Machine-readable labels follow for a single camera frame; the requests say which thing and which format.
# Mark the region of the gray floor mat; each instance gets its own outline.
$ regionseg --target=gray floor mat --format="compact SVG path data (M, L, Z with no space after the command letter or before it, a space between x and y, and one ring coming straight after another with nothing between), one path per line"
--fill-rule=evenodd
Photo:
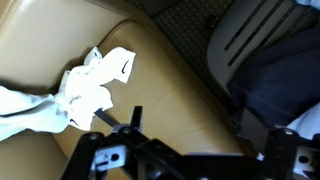
M125 1L144 10L144 0ZM182 0L153 17L154 22L190 67L230 111L233 110L231 100L207 68L206 51L212 30L205 24L212 14L222 16L231 2L232 0Z

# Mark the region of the white cloth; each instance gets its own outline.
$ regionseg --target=white cloth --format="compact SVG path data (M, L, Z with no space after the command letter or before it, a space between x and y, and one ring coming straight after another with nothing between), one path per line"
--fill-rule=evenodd
M94 112L113 106L108 89L101 85L113 79L127 83L131 74L135 53L118 47L104 58L94 47L83 66L66 71L61 81L57 103L68 114L70 125L88 131Z
M312 140L320 133L320 103L292 121L287 128L296 131L301 137Z
M23 94L0 86L0 141L25 129L59 133L68 123L52 95Z
M320 0L296 0L296 2L302 5L310 5L320 10Z

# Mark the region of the tan leather seat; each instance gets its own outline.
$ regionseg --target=tan leather seat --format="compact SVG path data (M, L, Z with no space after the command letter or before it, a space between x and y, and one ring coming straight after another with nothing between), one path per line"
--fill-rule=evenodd
M182 154L243 153L223 123L223 108L205 96L208 90L152 21L122 1L91 1L1 1L0 85L55 93L62 72L81 64L90 48L99 45L106 54L121 46L137 56L128 84L106 85L114 102L110 115L127 123L134 106L142 105L143 132ZM110 130L94 119L92 131ZM68 127L54 139L69 158L83 133Z

